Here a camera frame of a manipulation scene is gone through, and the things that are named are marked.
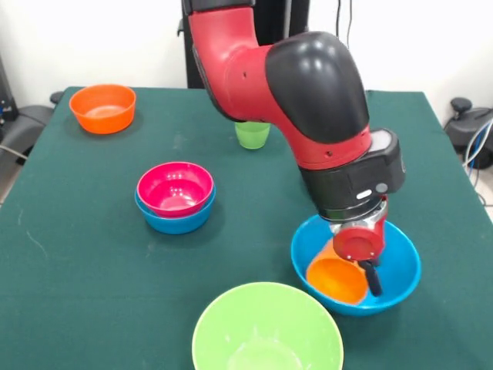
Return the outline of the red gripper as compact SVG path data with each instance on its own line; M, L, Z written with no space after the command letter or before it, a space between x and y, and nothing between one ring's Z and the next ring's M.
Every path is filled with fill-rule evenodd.
M384 225L387 215L332 224L335 253L347 261L361 261L361 268L373 296L382 295L380 278L373 261L384 250Z

